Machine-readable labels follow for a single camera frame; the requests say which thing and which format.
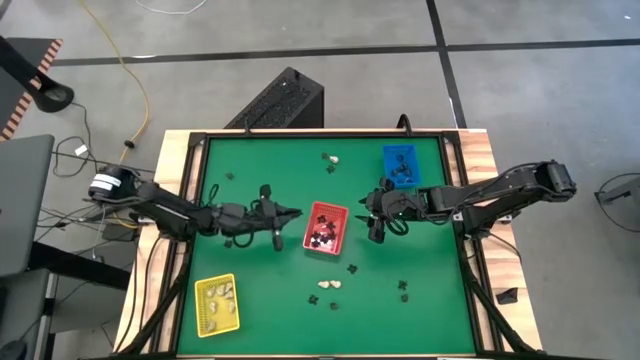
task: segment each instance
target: yellow bin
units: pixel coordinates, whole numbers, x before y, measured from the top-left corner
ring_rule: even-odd
[[[240,315],[233,274],[196,281],[198,337],[238,330]]]

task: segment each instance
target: black frame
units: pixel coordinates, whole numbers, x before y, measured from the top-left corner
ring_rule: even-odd
[[[197,145],[202,144],[202,155],[200,161],[200,167],[198,170],[198,178],[195,189],[195,200],[196,202],[200,202],[202,199],[202,177],[205,175],[206,167],[207,167],[207,159],[210,151],[211,140],[214,139],[246,139],[246,138],[256,138],[256,139],[317,139],[317,138],[432,138],[438,141],[438,147],[440,149],[440,161],[442,163],[442,171],[445,178],[446,185],[454,185],[451,174],[451,167],[449,165],[449,157],[447,152],[446,144],[450,143],[453,147],[454,156],[456,159],[456,163],[458,165],[458,173],[460,177],[461,184],[465,185],[468,183],[466,167],[464,165],[464,159],[462,154],[462,146],[460,142],[460,136],[457,131],[426,131],[426,132],[413,132],[410,124],[408,122],[403,121],[403,117],[400,118],[400,122],[398,123],[398,127],[405,127],[405,131],[385,131],[385,132],[377,132],[377,131],[322,131],[322,132],[234,132],[234,133],[191,133],[189,137],[189,147],[187,150],[187,155],[185,159],[185,167],[182,175],[182,182],[180,185],[180,195],[182,197],[186,196],[186,190],[188,188],[188,184],[191,180],[191,172],[193,166],[193,160],[195,155],[195,148]],[[464,234],[461,231],[461,227],[459,224],[454,223],[453,225],[454,237],[456,240],[456,249],[458,251],[458,256],[461,259],[467,258],[467,253],[465,249],[465,238]],[[193,246],[191,242],[188,242],[186,245],[186,249],[184,252],[184,256],[188,257],[188,259],[184,259],[183,261],[191,261],[191,257],[193,255]],[[481,286],[483,290],[489,295],[489,297],[493,300],[493,296],[491,295],[491,285],[489,283],[489,274],[487,271],[486,260],[484,257],[484,252],[482,250],[482,246],[474,242],[474,252],[477,254],[474,256],[474,261],[476,262],[476,266],[481,279]],[[160,289],[160,298],[164,297],[168,288],[170,286],[171,274],[173,272],[173,268],[175,265],[175,256],[177,254],[177,245],[171,244],[168,251],[168,259],[165,265],[164,273],[163,273],[163,281]],[[189,277],[190,266],[187,269],[186,278]],[[462,268],[462,263],[460,263],[460,272],[461,276],[463,274],[464,269]],[[180,336],[180,328],[182,326],[182,316],[184,313],[184,301],[186,298],[186,292],[188,288],[188,281],[185,281],[183,285],[183,289],[180,291],[177,297],[176,302],[176,312],[173,319],[173,326],[171,328],[171,338],[169,342],[169,353],[177,354],[178,350],[178,340]],[[474,348],[476,353],[480,353],[486,351],[484,348],[484,341],[482,339],[482,333],[480,330],[480,319],[478,317],[478,311],[476,308],[475,298],[466,282],[463,281],[465,299],[467,302],[467,311],[469,313],[469,320],[471,326],[471,335],[474,343]],[[497,330],[497,327],[494,321],[489,318],[489,324],[491,328],[491,338],[494,344],[494,350],[503,351],[502,346],[502,338]],[[152,337],[151,342],[151,351],[158,351],[158,343],[160,337],[161,328],[155,330],[155,333]]]

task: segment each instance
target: wooden table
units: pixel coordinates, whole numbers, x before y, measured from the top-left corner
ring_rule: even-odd
[[[277,129],[277,130],[252,130],[253,132],[300,132],[300,131],[325,131],[325,132],[354,132],[363,131],[364,129],[314,129],[314,130],[296,130],[296,129]],[[185,159],[187,154],[189,137],[192,132],[206,132],[206,133],[241,133],[244,130],[169,130],[165,133],[162,148],[160,150],[160,156],[158,166],[156,168],[156,174],[154,181],[160,184],[164,189],[178,193],[182,181],[183,169],[185,168]],[[368,132],[402,132],[403,129],[366,129]],[[465,168],[467,177],[470,183],[485,180],[487,178],[494,177],[498,174],[496,164],[491,151],[491,145],[489,143],[489,136],[486,130],[450,130],[450,129],[416,129],[415,132],[421,131],[458,131],[461,142],[462,153],[464,157]],[[452,172],[452,178],[454,184],[459,184],[458,176],[458,164],[453,156],[453,151],[447,151],[449,154],[449,163]],[[195,197],[196,183],[199,164],[201,161],[201,147],[195,148],[195,155],[193,157],[193,164],[191,166],[192,172],[190,176],[190,183],[187,187],[187,198],[192,199]],[[502,237],[515,246],[515,240],[511,226],[496,224],[492,232]],[[115,341],[115,346],[121,341],[125,334],[131,312],[134,312],[131,328],[123,341],[122,348],[124,348],[135,337],[140,328],[140,321],[142,318],[143,323],[153,313],[158,304],[158,296],[160,292],[161,282],[163,279],[163,272],[165,263],[167,261],[167,253],[169,247],[168,240],[160,240],[160,243],[156,246],[153,254],[149,254],[153,243],[158,237],[158,230],[155,226],[146,226],[141,233],[139,241],[139,251],[137,253],[136,261],[138,262],[137,271],[132,273],[133,276],[137,276],[137,291],[134,294],[133,281],[129,282],[129,290],[125,299],[122,316],[120,319],[120,326],[118,328],[118,335]],[[183,244],[180,245],[177,251],[177,258],[174,264],[173,274],[177,274],[181,265],[180,254],[184,251]],[[482,247],[486,257],[487,270],[489,274],[490,284],[493,294],[498,294],[506,289],[517,287],[518,288],[518,302],[509,305],[497,305],[500,312],[509,321],[511,326],[516,330],[522,339],[529,345],[536,349],[541,348],[540,339],[538,336],[538,330],[533,316],[533,310],[529,300],[529,294],[527,291],[527,285],[525,283],[522,267],[518,260],[518,257],[506,246],[495,241],[493,238],[487,238],[483,240]],[[467,251],[471,254],[473,250],[470,244],[467,244]],[[149,274],[145,284],[145,268],[148,262]],[[142,309],[142,297],[144,291],[147,291],[147,301],[144,311]],[[133,298],[136,297],[135,308],[133,305]],[[480,319],[480,327],[482,333],[482,339],[484,347],[487,350],[494,349],[494,345],[491,341],[489,322],[482,308],[482,305],[476,301],[476,307],[478,309],[478,315]],[[171,334],[171,327],[173,325],[173,318],[175,313],[175,301],[174,304],[167,311],[161,329],[161,336],[159,342],[158,351],[168,351],[169,338]]]

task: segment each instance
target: robotic arm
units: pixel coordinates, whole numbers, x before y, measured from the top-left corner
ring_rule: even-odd
[[[260,187],[259,199],[250,208],[241,204],[207,204],[201,207],[158,184],[145,181],[135,171],[107,166],[98,172],[89,187],[89,196],[101,206],[128,207],[153,219],[160,232],[178,241],[188,241],[196,233],[235,237],[257,231],[271,231],[275,251],[283,248],[280,231],[302,211],[271,201],[269,185]]]
[[[409,232],[407,222],[427,221],[443,225],[459,220],[465,234],[478,235],[505,216],[538,201],[565,202],[576,193],[567,168],[555,161],[515,166],[499,176],[472,185],[416,189],[415,194],[394,190],[386,178],[380,187],[360,200],[370,215],[357,216],[369,227],[369,239],[383,243],[385,228],[396,235]],[[477,204],[493,200],[488,205]]]

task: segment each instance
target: blue bin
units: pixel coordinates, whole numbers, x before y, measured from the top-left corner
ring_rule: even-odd
[[[398,189],[419,185],[420,167],[414,145],[385,145],[384,174]]]

